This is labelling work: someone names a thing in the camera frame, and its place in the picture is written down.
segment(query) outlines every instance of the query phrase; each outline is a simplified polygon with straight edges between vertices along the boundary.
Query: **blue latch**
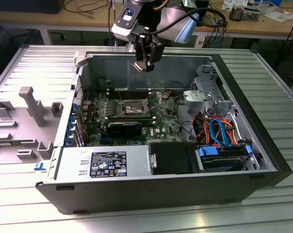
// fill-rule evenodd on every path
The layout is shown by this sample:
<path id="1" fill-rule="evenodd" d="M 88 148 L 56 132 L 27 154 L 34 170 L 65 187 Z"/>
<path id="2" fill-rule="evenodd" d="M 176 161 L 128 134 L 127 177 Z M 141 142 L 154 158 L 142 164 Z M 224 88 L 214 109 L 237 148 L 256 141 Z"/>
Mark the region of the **blue latch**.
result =
<path id="1" fill-rule="evenodd" d="M 72 109 L 73 109 L 73 111 L 76 111 L 78 108 L 79 108 L 79 107 L 78 107 L 78 105 L 77 105 L 76 103 L 73 103 L 73 104 L 72 104 Z"/>
<path id="2" fill-rule="evenodd" d="M 68 129 L 70 130 L 70 129 L 73 129 L 73 127 L 74 127 L 74 125 L 72 124 L 72 123 L 68 123 Z"/>
<path id="3" fill-rule="evenodd" d="M 72 138 L 66 137 L 66 138 L 64 138 L 64 142 L 71 144 L 72 143 Z"/>
<path id="4" fill-rule="evenodd" d="M 73 116 L 69 116 L 69 121 L 70 121 L 70 122 L 74 122 L 74 121 L 75 121 L 75 117 L 73 117 Z"/>
<path id="5" fill-rule="evenodd" d="M 45 171 L 46 168 L 45 168 L 44 163 L 36 163 L 35 167 L 34 167 L 34 170 L 35 171 Z"/>
<path id="6" fill-rule="evenodd" d="M 247 150 L 248 154 L 251 155 L 252 154 L 252 148 L 249 145 L 245 146 L 245 149 Z"/>
<path id="7" fill-rule="evenodd" d="M 199 152 L 200 157 L 205 156 L 205 155 L 209 155 L 209 156 L 219 155 L 216 147 L 200 147 L 198 152 Z"/>

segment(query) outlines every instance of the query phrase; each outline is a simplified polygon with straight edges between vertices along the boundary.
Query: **workbench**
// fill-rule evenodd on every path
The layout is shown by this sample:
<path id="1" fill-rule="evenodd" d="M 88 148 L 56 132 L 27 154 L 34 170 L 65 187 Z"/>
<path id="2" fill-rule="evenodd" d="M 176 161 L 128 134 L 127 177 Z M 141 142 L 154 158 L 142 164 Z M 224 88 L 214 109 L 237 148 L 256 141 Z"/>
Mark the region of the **workbench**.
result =
<path id="1" fill-rule="evenodd" d="M 78 0 L 78 5 L 93 3 L 93 0 Z M 223 0 L 212 0 L 211 5 L 222 11 Z M 83 10 L 94 9 L 106 4 L 105 0 L 82 8 Z M 122 4 L 116 3 L 116 15 L 121 9 Z M 282 8 L 291 8 L 293 2 L 283 2 Z M 76 5 L 71 2 L 67 8 L 76 11 Z M 40 13 L 20 13 L 20 12 L 0 12 L 0 23 L 7 28 L 24 28 L 40 30 L 44 44 L 51 45 L 52 40 L 49 30 L 68 30 L 68 31 L 91 31 L 107 32 L 107 8 L 103 7 L 93 11 L 94 18 L 82 16 L 78 13 L 71 13 L 62 9 L 56 15 Z M 265 16 L 260 16 L 259 20 L 240 22 L 229 20 L 229 11 L 223 10 L 228 21 L 225 37 L 243 37 L 258 39 L 287 39 L 292 28 L 292 21 L 277 22 Z M 111 26 L 113 24 L 113 14 L 111 14 Z M 197 36 L 195 47 L 201 47 L 206 36 L 211 34 L 213 28 L 196 27 L 193 35 Z"/>
<path id="2" fill-rule="evenodd" d="M 44 87 L 37 93 L 42 101 L 65 101 L 76 73 L 73 59 L 77 51 L 125 50 L 97 46 L 20 48 L 0 76 L 0 99 L 17 93 L 20 84 L 26 83 Z M 293 92 L 259 54 L 195 48 L 166 48 L 165 52 L 219 54 L 293 170 Z M 293 232 L 293 174 L 241 203 L 63 215 L 35 189 L 47 171 L 35 172 L 34 165 L 0 165 L 0 232 Z"/>

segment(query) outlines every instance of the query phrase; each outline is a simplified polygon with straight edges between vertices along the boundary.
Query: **blue cable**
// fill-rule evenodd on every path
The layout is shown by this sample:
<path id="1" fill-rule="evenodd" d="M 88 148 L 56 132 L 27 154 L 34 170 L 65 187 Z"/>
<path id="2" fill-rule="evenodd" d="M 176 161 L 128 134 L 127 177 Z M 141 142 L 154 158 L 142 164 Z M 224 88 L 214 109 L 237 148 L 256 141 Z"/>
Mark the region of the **blue cable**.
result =
<path id="1" fill-rule="evenodd" d="M 220 126 L 220 129 L 221 129 L 221 133 L 222 133 L 222 138 L 223 138 L 223 142 L 226 146 L 228 147 L 231 147 L 232 145 L 229 143 L 229 140 L 228 138 L 226 137 L 226 131 L 225 131 L 225 128 L 224 128 L 224 125 L 222 124 L 222 122 L 218 119 L 213 119 L 211 122 L 210 122 L 210 126 L 209 126 L 209 130 L 210 130 L 210 135 L 212 137 L 212 139 L 217 143 L 219 144 L 219 146 L 221 147 L 222 144 L 221 142 L 216 139 L 216 137 L 214 136 L 214 133 L 213 133 L 213 123 L 217 122 Z"/>
<path id="2" fill-rule="evenodd" d="M 212 19 L 212 21 L 214 22 L 214 25 L 216 25 L 216 21 L 214 18 L 210 17 L 210 19 Z M 212 48 L 215 46 L 215 41 L 217 40 L 217 36 L 218 36 L 218 33 L 219 33 L 219 28 L 216 28 L 216 34 L 215 34 L 215 37 L 214 37 L 214 41 L 212 42 Z"/>

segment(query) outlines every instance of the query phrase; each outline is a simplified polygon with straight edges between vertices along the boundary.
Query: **cable connector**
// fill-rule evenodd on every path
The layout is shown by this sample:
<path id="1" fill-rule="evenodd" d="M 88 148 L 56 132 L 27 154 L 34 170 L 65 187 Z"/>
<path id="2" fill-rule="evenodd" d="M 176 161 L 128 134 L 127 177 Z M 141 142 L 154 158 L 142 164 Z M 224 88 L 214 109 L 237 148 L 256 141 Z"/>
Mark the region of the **cable connector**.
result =
<path id="1" fill-rule="evenodd" d="M 106 5 L 108 9 L 111 9 L 113 6 L 113 2 L 111 0 L 106 0 Z"/>

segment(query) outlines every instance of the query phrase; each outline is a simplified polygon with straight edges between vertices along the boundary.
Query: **aluminum extrusion table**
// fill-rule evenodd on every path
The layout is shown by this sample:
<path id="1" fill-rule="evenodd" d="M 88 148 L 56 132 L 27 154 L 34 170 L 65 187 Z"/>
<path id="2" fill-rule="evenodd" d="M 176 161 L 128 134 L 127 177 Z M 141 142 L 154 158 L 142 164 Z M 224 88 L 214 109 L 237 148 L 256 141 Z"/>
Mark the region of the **aluminum extrusion table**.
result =
<path id="1" fill-rule="evenodd" d="M 0 77 L 0 99 L 22 83 L 41 86 L 42 101 L 64 100 L 75 74 L 76 51 L 125 51 L 124 47 L 29 46 L 19 49 Z M 206 54 L 209 49 L 167 48 Z M 293 92 L 259 54 L 212 50 L 223 58 L 274 142 L 293 170 Z M 293 174 L 242 203 L 182 208 L 63 215 L 36 189 L 46 172 L 34 164 L 0 165 L 0 232 L 293 232 Z"/>

